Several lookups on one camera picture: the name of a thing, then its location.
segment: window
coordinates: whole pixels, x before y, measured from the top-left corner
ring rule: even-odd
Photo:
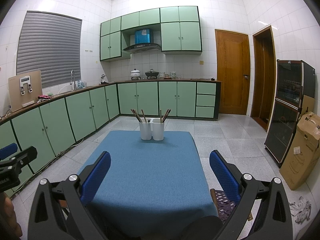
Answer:
[[[82,20],[46,12],[27,11],[17,52],[17,75],[41,70],[42,88],[76,80],[80,72]]]

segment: white tiled wall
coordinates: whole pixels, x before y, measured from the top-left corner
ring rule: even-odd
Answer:
[[[18,39],[27,10],[54,12],[82,19],[80,63],[81,78],[88,85],[100,82],[102,74],[110,78],[109,63],[100,63],[100,23],[110,19],[111,0],[16,0],[0,25],[0,115],[10,104],[7,82],[16,74]],[[66,84],[46,88],[54,94]],[[71,90],[67,86],[60,92]]]
[[[320,27],[303,0],[243,0],[248,14],[250,34],[254,34],[267,25],[272,25],[276,59],[304,60],[316,69],[316,104],[314,112],[320,114],[319,86],[320,75]],[[251,50],[252,63],[254,53]],[[248,105],[251,111],[252,92]],[[307,197],[312,203],[311,218],[320,209],[320,162],[305,183],[294,193]],[[294,235],[306,225],[298,225],[293,220]]]
[[[113,0],[111,18],[145,9],[179,5],[199,7],[202,55],[166,56],[157,50],[132,54],[130,60],[111,62],[111,80],[129,79],[134,68],[143,75],[153,68],[166,73],[175,71],[182,78],[217,78],[215,28],[250,33],[242,0]],[[204,65],[199,64],[200,60],[204,61]]]

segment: metal screw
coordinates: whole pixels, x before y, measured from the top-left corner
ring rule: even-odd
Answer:
[[[274,180],[275,183],[277,183],[277,184],[280,184],[280,183],[281,183],[281,179],[279,179],[279,178],[274,178],[273,180]]]
[[[73,174],[69,177],[70,181],[75,181],[78,178],[78,176],[76,174]]]
[[[246,180],[252,179],[252,176],[251,176],[250,174],[248,174],[248,173],[244,174],[243,177],[244,177],[244,179],[246,179]]]
[[[44,184],[46,184],[47,183],[47,180],[46,179],[41,179],[41,181],[40,181],[40,184],[41,185],[44,185]]]

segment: blue tablecloth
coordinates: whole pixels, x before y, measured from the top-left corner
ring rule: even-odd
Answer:
[[[78,173],[103,151],[111,167],[91,204],[123,233],[173,238],[191,222],[217,216],[189,132],[165,131],[163,141],[144,141],[139,131],[111,131]]]

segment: door frame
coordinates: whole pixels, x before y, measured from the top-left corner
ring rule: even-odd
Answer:
[[[273,47],[273,66],[274,66],[274,82],[273,82],[273,95],[275,97],[275,90],[276,90],[276,50],[275,50],[275,42],[274,42],[274,39],[273,39],[273,32],[272,32],[272,25],[269,25],[267,26],[266,28],[256,32],[255,34],[252,35],[252,39],[253,39],[253,52],[254,52],[254,70],[256,70],[256,68],[258,68],[258,64],[257,64],[257,61],[256,61],[256,49],[257,49],[257,38],[256,36],[258,36],[259,34],[267,31],[267,30],[270,30],[270,33],[271,33],[271,40],[272,40],[272,47]],[[256,78],[256,71],[254,71],[254,84],[253,84],[253,98],[252,98],[252,105],[253,105],[253,102],[255,100],[255,97],[257,97],[256,95],[256,88],[255,88],[255,84],[256,84],[256,81],[257,81],[257,78]],[[274,107],[274,100],[273,100],[273,103],[272,103],[272,106],[271,106],[271,111],[270,111],[270,115],[269,115],[269,120],[268,120],[268,123],[267,123],[267,128],[266,128],[266,131],[268,131],[269,129],[269,125],[270,125],[270,120],[271,120],[271,115],[272,115],[272,112],[273,112],[273,107]]]
[[[218,62],[219,62],[219,55],[218,55],[218,36],[217,36],[217,32],[223,32],[223,33],[232,33],[232,34],[237,34],[237,35],[242,35],[242,36],[246,36],[247,37],[247,45],[249,48],[249,53],[248,53],[248,60],[249,60],[249,84],[248,84],[248,89],[247,89],[247,94],[248,94],[248,100],[245,104],[245,115],[247,115],[247,111],[248,111],[248,103],[250,100],[250,76],[251,76],[251,59],[250,59],[250,42],[249,42],[249,34],[246,33],[240,33],[240,32],[233,32],[233,31],[227,31],[227,30],[221,30],[221,29],[215,29],[214,33],[215,33],[215,40],[216,40],[216,47],[217,47],[217,79],[218,79],[218,72],[219,72],[219,68],[218,68]]]

